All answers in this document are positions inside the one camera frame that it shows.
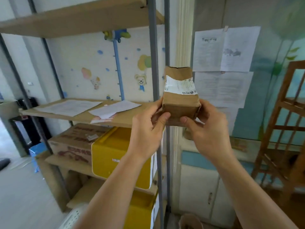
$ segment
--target cartoon bear sticker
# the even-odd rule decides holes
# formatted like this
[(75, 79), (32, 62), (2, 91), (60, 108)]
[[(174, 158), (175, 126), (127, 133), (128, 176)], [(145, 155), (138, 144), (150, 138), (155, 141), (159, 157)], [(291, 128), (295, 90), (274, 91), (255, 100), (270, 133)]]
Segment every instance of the cartoon bear sticker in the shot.
[(145, 92), (144, 86), (146, 85), (146, 75), (135, 75), (135, 79), (137, 80), (140, 86), (139, 90)]
[(98, 76), (92, 76), (91, 71), (84, 67), (81, 69), (81, 72), (83, 73), (84, 78), (90, 80), (94, 89), (97, 90), (101, 85), (100, 78)]

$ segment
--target yellow box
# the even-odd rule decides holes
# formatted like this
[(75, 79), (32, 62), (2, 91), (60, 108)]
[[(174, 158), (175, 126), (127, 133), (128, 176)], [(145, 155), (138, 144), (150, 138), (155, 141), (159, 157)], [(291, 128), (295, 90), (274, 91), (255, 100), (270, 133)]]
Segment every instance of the yellow box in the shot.
[(159, 210), (158, 194), (134, 191), (125, 219), (124, 229), (152, 229)]
[[(92, 171), (95, 175), (108, 178), (125, 155), (129, 146), (130, 128), (114, 127), (92, 144)], [(149, 189), (157, 171), (157, 153), (142, 167), (136, 187)]]

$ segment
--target barcode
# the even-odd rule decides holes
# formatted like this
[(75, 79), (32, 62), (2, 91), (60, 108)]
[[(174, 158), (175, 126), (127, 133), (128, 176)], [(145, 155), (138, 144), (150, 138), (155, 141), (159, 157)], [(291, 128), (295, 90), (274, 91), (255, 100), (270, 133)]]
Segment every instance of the barcode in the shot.
[(183, 95), (187, 95), (187, 94), (197, 94), (196, 90), (194, 91), (190, 91), (190, 92), (182, 92)]

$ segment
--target metal shelving unit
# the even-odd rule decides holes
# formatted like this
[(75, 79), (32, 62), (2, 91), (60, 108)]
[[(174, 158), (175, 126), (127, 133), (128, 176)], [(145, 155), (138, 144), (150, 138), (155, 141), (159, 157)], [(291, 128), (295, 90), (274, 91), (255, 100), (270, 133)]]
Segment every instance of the metal shelving unit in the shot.
[[(31, 11), (33, 14), (36, 14), (36, 8), (34, 5), (33, 0), (28, 0), (29, 2), (29, 6), (31, 8)], [(156, 16), (159, 16), (159, 12), (156, 11), (156, 0), (147, 0), (147, 7), (148, 7), (148, 18), (149, 18), (149, 37), (150, 37), (150, 50), (151, 50), (151, 61), (152, 61), (152, 86), (153, 86), (153, 99), (154, 101), (159, 99), (159, 71), (158, 71), (158, 48), (157, 48), (157, 27), (156, 25), (159, 23), (160, 18), (157, 19)], [(170, 4), (169, 4), (169, 0), (164, 0), (164, 9), (165, 9), (165, 18), (164, 18), (164, 24), (165, 24), (165, 65), (169, 66), (169, 9), (170, 9)], [(53, 75), (54, 75), (54, 79), (56, 81), (56, 85), (58, 88), (58, 92), (60, 94), (60, 97), (63, 99), (64, 95), (63, 95), (63, 91), (58, 79), (58, 75), (56, 73), (56, 69), (48, 48), (48, 44), (46, 42), (45, 38), (41, 38), (44, 48), (46, 50), (46, 53), (48, 55), (48, 59), (50, 62), (50, 65), (52, 67), (52, 71), (53, 71)], [(14, 77), (17, 80), (17, 84), (19, 86), (19, 88), (22, 91), (23, 94), (23, 98), (26, 104), (26, 107), (28, 109), (32, 108), (31, 103), (28, 99), (28, 95), (27, 92), (25, 90), (24, 85), (22, 84), (20, 75), (14, 65), (14, 62), (10, 56), (10, 53), (5, 45), (5, 42), (2, 38), (2, 36), (0, 35), (0, 44), (1, 47), (6, 55), (6, 58), (13, 70), (14, 73)], [(44, 132), (42, 130), (42, 127), (39, 123), (39, 121), (37, 120), (37, 117), (32, 116), (33, 122), (35, 124), (35, 127), (40, 135), (41, 140), (46, 144), (48, 150), (50, 151), (51, 154), (53, 154), (52, 149), (50, 148), (47, 138), (44, 135)], [(170, 212), (170, 127), (167, 126), (166, 127), (166, 164), (167, 164), (167, 211)], [(161, 148), (159, 147), (157, 150), (157, 166), (158, 166), (158, 180), (162, 180), (162, 162), (161, 162)], [(54, 169), (56, 170), (56, 172), (59, 174), (59, 176), (61, 177), (61, 184), (65, 189), (65, 194), (67, 196), (68, 199), (70, 199), (71, 197), (69, 196), (68, 192), (67, 192), (67, 188), (66, 188), (66, 184), (65, 181), (60, 173), (59, 167), (54, 165)], [(158, 181), (158, 193), (159, 193), (159, 213), (160, 213), (160, 228), (163, 229), (164, 228), (164, 212), (163, 212), (163, 195), (162, 195), (162, 181)]]

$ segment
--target printed cardboard box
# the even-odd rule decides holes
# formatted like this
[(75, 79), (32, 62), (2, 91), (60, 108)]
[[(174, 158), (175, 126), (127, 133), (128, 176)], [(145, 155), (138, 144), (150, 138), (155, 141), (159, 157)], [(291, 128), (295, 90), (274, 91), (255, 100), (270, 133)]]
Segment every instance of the printed cardboard box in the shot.
[(162, 107), (164, 112), (170, 112), (167, 125), (183, 126), (182, 116), (196, 119), (201, 104), (193, 82), (193, 71), (190, 67), (166, 67), (165, 87)]
[(91, 164), (92, 143), (110, 129), (109, 127), (80, 123), (48, 141), (54, 154)]

